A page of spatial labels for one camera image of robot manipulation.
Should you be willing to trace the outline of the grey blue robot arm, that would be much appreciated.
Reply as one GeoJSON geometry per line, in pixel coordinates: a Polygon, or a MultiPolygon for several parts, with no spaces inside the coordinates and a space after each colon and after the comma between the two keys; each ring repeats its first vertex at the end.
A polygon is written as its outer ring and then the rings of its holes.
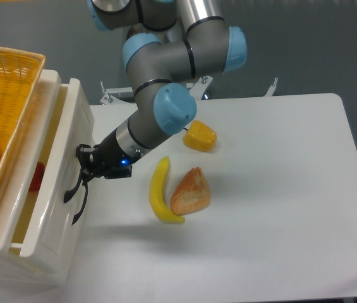
{"type": "Polygon", "coordinates": [[[245,35],[225,22],[217,1],[89,1],[98,27],[142,25],[126,40],[124,69],[137,110],[98,145],[76,148],[77,186],[97,177],[129,177],[148,152],[179,133],[197,113],[185,83],[242,67],[245,35]]]}

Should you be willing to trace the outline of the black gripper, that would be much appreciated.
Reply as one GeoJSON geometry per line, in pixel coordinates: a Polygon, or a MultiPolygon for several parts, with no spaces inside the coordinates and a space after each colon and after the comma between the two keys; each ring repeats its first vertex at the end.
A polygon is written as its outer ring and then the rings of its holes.
{"type": "Polygon", "coordinates": [[[72,225],[79,221],[85,210],[88,199],[88,183],[94,178],[93,171],[96,177],[104,177],[105,179],[131,177],[132,165],[141,158],[141,153],[137,148],[133,150],[132,155],[126,153],[120,147],[116,132],[113,131],[94,147],[85,144],[78,145],[76,147],[76,158],[80,164],[78,179],[75,186],[65,192],[63,202],[70,201],[81,185],[85,188],[85,194],[79,212],[73,217],[72,225]]]}

